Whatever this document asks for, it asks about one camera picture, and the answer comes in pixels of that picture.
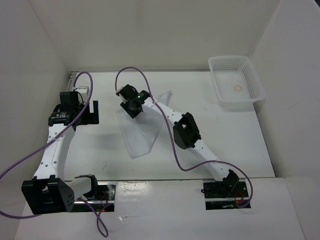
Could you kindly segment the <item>white fabric skirt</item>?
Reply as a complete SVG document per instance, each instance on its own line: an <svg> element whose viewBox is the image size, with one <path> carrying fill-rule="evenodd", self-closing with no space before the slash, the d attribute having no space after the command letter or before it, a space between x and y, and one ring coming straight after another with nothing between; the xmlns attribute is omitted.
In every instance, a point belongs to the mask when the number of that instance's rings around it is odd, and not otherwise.
<svg viewBox="0 0 320 240"><path fill-rule="evenodd" d="M164 118L150 109L131 118L123 108L116 111L116 118L129 156L135 159L149 154Z"/></svg>

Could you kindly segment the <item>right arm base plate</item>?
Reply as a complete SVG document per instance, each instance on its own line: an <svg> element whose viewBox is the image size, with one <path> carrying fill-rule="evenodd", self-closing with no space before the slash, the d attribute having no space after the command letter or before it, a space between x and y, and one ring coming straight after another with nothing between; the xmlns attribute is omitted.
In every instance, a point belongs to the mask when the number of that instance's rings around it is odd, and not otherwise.
<svg viewBox="0 0 320 240"><path fill-rule="evenodd" d="M221 190L221 181L204 181L202 185L200 192L207 211L238 209L238 204L246 204L250 196L245 180L240 180L233 191L225 193Z"/></svg>

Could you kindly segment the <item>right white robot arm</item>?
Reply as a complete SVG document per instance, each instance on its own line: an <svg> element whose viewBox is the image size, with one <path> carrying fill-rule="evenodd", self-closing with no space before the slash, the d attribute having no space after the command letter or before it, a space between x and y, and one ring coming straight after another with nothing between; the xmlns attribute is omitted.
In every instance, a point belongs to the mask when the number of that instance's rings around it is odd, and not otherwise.
<svg viewBox="0 0 320 240"><path fill-rule="evenodd" d="M217 193L221 197L227 198L237 190L238 175L232 169L220 163L218 157L206 145L191 113L183 114L175 111L154 99L149 92L145 90L138 92L129 84L116 91L116 95L121 97L122 103L120 106L131 118L134 119L139 114L149 110L164 119L173 155L181 171L189 172L200 166L205 166L214 180L219 182ZM192 153L199 163L190 168L182 167L178 160L176 147Z"/></svg>

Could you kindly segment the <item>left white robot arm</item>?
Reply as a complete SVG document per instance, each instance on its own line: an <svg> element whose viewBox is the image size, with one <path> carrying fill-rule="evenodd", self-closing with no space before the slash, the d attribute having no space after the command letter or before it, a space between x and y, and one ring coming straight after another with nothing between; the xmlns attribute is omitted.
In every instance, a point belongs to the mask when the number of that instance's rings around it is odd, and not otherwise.
<svg viewBox="0 0 320 240"><path fill-rule="evenodd" d="M87 86L59 94L60 103L48 118L48 146L31 180L21 190L34 215L71 212L80 197L93 200L100 188L93 174L79 175L65 182L64 171L71 141L77 126L99 124L99 103L90 111Z"/></svg>

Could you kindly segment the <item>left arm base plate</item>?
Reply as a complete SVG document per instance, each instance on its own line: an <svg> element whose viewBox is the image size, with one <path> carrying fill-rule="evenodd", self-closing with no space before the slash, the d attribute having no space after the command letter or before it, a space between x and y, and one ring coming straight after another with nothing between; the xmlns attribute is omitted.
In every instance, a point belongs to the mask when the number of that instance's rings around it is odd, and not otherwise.
<svg viewBox="0 0 320 240"><path fill-rule="evenodd" d="M78 194L80 186L77 184L76 188L72 188L73 190L76 190L72 212L84 213L91 211L91 209L83 201L78 200L78 198L86 200L97 213L105 206L107 207L103 210L103 212L114 212L116 186L116 181L98 180L97 184L95 185L94 193L87 192L80 195Z"/></svg>

